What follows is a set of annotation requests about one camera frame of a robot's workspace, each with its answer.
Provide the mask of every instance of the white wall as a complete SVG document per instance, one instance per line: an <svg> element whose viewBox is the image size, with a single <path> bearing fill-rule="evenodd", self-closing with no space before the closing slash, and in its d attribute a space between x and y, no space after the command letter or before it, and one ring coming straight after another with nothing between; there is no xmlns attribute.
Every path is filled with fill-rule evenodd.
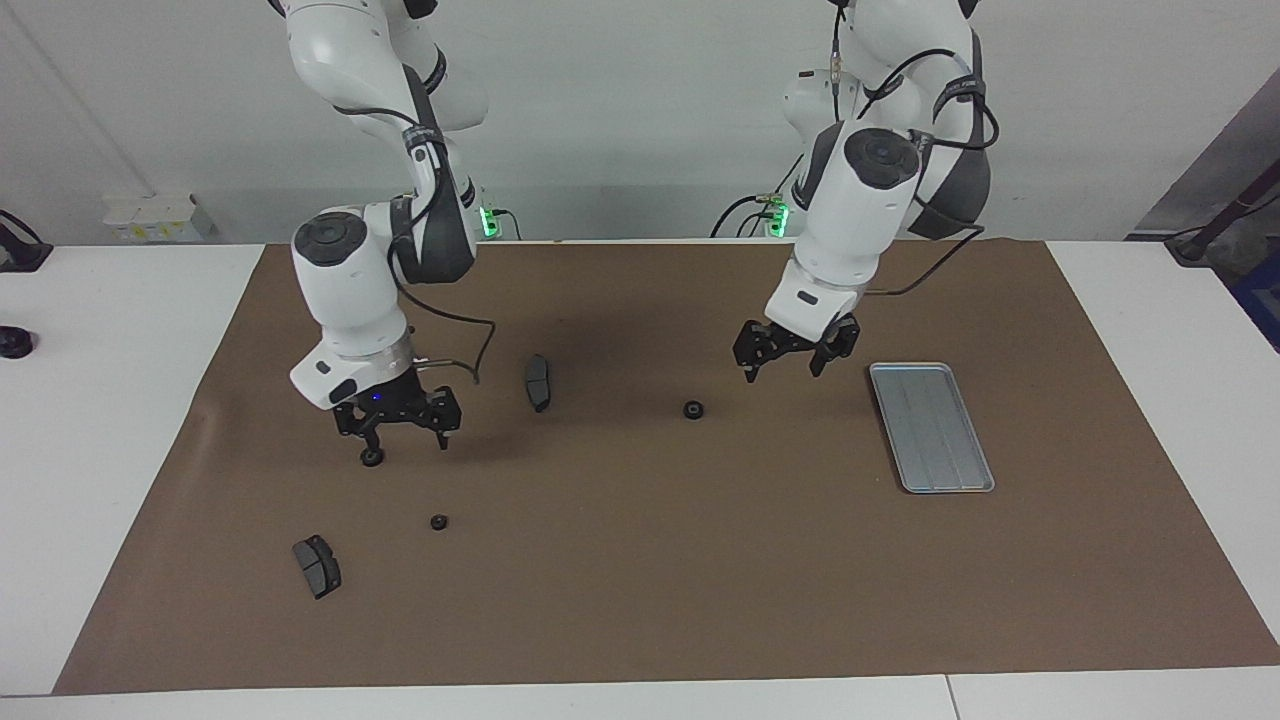
<svg viewBox="0 0 1280 720"><path fill-rule="evenodd" d="M0 1L150 184L195 192L229 240L284 241L406 184L296 79L265 0ZM795 158L781 90L826 63L831 5L444 0L433 22L489 87L488 122L458 140L526 236L671 237ZM1005 127L987 224L1119 238L1276 69L1280 3L984 0L974 24ZM102 241L99 196L136 183L81 160L15 54L0 46L0 205L55 242Z"/></svg>

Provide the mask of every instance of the white robotic arm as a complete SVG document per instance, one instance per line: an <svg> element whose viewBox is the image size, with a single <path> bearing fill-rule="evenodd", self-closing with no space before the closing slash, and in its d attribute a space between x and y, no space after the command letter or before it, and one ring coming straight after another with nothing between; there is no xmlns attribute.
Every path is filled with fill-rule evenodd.
<svg viewBox="0 0 1280 720"><path fill-rule="evenodd" d="M854 0L833 64L847 73L805 72L788 88L786 115L808 158L792 200L808 223L765 306L772 323L749 320L735 342L749 382L788 352L814 351L814 377L852 352L851 313L914 205L909 229L924 237L977 228L989 187L989 114L969 10L956 0ZM850 76L861 88L846 95L859 99L852 117L823 127L831 82L847 86Z"/></svg>
<svg viewBox="0 0 1280 720"><path fill-rule="evenodd" d="M488 97L447 60L421 23L434 0L271 0L284 15L298 77L362 131L399 152L413 193L332 208L298 228L293 265L321 341L289 378L342 434L383 459L376 427L413 423L440 447L461 425L448 387L422 389L398 283L448 283L475 260L475 200L445 129L479 124Z"/></svg>

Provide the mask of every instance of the small black wheel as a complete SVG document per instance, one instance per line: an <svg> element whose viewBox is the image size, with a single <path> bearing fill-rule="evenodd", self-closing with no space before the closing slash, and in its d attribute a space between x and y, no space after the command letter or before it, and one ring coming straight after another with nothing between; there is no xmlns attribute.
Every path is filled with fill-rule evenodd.
<svg viewBox="0 0 1280 720"><path fill-rule="evenodd" d="M364 465L365 468L376 468L383 464L383 460L387 454L383 452L381 448L372 450L366 447L365 450L360 451L360 464Z"/></svg>

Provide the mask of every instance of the metal tray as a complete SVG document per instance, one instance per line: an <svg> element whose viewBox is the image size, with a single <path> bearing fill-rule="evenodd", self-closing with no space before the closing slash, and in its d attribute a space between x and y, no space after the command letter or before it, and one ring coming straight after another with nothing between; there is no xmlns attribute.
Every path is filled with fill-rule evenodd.
<svg viewBox="0 0 1280 720"><path fill-rule="evenodd" d="M870 375L908 492L996 488L951 368L942 363L876 363Z"/></svg>

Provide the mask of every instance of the black knob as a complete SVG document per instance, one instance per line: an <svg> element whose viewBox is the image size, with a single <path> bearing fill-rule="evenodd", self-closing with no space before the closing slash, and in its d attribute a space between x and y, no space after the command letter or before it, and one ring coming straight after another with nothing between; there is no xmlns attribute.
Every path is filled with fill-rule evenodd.
<svg viewBox="0 0 1280 720"><path fill-rule="evenodd" d="M0 357L17 360L31 355L36 342L31 333L22 328L0 327Z"/></svg>

